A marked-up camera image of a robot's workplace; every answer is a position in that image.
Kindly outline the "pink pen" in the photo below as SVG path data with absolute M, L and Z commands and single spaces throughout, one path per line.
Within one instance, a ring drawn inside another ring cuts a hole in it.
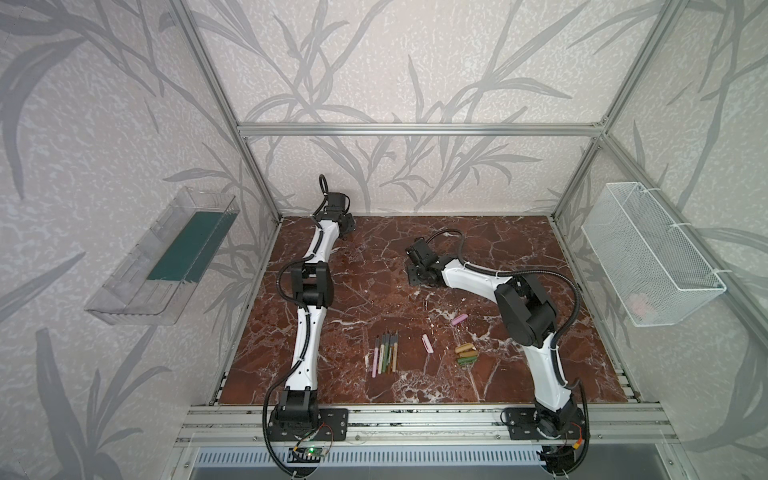
M 379 355 L 380 355 L 381 338 L 377 337 L 374 344 L 371 377 L 376 378 L 379 371 Z

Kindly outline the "light pink pen cap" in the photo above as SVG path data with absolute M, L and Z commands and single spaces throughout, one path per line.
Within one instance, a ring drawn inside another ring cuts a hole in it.
M 421 336 L 421 339 L 422 339 L 422 343 L 423 343 L 423 346 L 424 346 L 426 352 L 428 354 L 433 354 L 434 353 L 434 349 L 433 349 L 433 346 L 431 344 L 431 341 L 428 338 L 428 335 L 427 334 L 423 334 Z

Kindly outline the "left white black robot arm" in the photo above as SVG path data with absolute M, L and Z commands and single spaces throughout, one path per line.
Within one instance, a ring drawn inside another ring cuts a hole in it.
M 321 331 L 334 299 L 334 282 L 329 264 L 335 242 L 355 228 L 349 211 L 350 199 L 341 192 L 325 192 L 312 215 L 314 235 L 297 260 L 279 271 L 290 274 L 292 293 L 278 293 L 297 307 L 297 336 L 292 365 L 286 378 L 272 422 L 283 430 L 302 434 L 319 428 L 317 363 Z

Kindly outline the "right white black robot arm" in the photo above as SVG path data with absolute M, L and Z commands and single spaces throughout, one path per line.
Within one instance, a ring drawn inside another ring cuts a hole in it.
M 406 249 L 406 268 L 412 286 L 446 287 L 473 293 L 494 302 L 508 336 L 522 346 L 533 383 L 535 425 L 540 434 L 555 439 L 579 412 L 573 399 L 576 387 L 567 382 L 558 342 L 575 323 L 581 294 L 568 277 L 551 270 L 492 270 L 472 264 L 461 255 L 440 255 L 429 241 L 418 238 Z M 556 277 L 572 290 L 574 305 L 569 318 L 556 326 L 554 300 L 539 281 L 540 275 Z

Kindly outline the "magenta pink pen cap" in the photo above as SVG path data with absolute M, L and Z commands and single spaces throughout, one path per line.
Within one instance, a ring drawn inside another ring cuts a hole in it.
M 451 320 L 451 325 L 452 326 L 457 326 L 457 325 L 461 324 L 462 322 L 464 322 L 467 318 L 468 318 L 467 314 L 461 314 L 461 315 L 459 315 L 459 316 L 457 316 L 457 317 L 455 317 L 454 319 Z

